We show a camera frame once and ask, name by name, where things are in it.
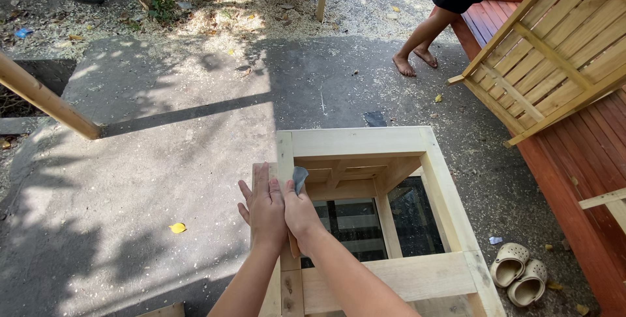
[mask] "right hand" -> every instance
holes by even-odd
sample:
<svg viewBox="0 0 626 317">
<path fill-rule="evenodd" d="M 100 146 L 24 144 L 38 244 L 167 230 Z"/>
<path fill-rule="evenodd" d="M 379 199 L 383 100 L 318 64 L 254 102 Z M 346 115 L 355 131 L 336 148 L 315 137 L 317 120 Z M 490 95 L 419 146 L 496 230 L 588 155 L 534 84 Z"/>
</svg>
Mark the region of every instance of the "right hand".
<svg viewBox="0 0 626 317">
<path fill-rule="evenodd" d="M 289 179 L 286 181 L 283 188 L 285 222 L 293 236 L 298 239 L 298 248 L 300 248 L 300 251 L 307 256 L 311 256 L 310 239 L 328 232 L 317 216 L 313 202 L 311 202 L 307 195 L 305 185 L 302 185 L 300 195 L 295 194 L 293 187 L 293 180 Z"/>
</svg>

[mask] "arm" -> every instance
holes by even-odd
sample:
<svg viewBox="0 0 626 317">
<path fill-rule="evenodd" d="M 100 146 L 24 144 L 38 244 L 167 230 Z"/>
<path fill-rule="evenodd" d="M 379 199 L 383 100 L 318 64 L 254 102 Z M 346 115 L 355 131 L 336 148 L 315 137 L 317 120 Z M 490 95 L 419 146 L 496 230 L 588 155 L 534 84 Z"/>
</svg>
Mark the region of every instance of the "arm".
<svg viewBox="0 0 626 317">
<path fill-rule="evenodd" d="M 254 193 L 239 180 L 249 211 L 241 203 L 237 207 L 250 225 L 252 250 L 208 317 L 259 315 L 280 249 L 287 239 L 285 203 L 278 180 L 268 179 L 268 169 L 267 163 L 260 170 L 254 169 Z"/>
<path fill-rule="evenodd" d="M 370 272 L 326 231 L 306 190 L 285 184 L 285 220 L 300 250 L 311 258 L 346 316 L 419 317 L 387 284 Z"/>
</svg>

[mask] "bare foot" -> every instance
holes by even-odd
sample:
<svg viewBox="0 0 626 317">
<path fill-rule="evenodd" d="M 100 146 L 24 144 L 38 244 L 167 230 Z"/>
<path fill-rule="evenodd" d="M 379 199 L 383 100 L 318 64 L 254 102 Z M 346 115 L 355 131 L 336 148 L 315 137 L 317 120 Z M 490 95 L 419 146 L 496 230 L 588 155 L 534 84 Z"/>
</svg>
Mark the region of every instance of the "bare foot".
<svg viewBox="0 0 626 317">
<path fill-rule="evenodd" d="M 407 58 L 400 57 L 396 53 L 393 55 L 392 59 L 398 72 L 406 77 L 415 77 L 415 71 L 413 70 L 411 64 L 409 64 L 409 60 Z"/>
<path fill-rule="evenodd" d="M 426 62 L 428 65 L 432 66 L 433 68 L 437 67 L 437 58 L 435 58 L 434 55 L 432 55 L 428 51 L 428 49 L 422 49 L 420 46 L 417 46 L 413 50 L 413 53 L 418 55 L 418 57 L 422 58 L 424 62 Z"/>
</svg>

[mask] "green plant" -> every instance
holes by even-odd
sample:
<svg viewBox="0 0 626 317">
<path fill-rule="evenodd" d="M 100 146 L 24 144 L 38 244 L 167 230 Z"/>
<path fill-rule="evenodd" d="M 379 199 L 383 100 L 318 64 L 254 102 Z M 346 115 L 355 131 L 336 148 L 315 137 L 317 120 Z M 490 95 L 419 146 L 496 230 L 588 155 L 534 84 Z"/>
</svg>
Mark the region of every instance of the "green plant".
<svg viewBox="0 0 626 317">
<path fill-rule="evenodd" d="M 171 12 L 174 9 L 173 0 L 152 0 L 152 10 L 148 10 L 149 16 L 164 22 L 170 22 Z"/>
</svg>

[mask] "left hand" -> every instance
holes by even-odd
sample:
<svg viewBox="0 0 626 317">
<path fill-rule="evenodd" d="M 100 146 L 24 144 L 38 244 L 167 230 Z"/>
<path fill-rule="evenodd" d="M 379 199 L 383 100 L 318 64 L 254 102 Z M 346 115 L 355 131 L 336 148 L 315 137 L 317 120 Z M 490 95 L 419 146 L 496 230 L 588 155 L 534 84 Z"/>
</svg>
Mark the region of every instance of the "left hand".
<svg viewBox="0 0 626 317">
<path fill-rule="evenodd" d="M 252 248 L 263 248 L 280 253 L 287 240 L 285 201 L 280 193 L 278 180 L 269 180 L 269 164 L 254 167 L 254 192 L 246 182 L 239 180 L 239 189 L 246 198 L 246 205 L 238 203 L 239 213 L 250 226 Z"/>
</svg>

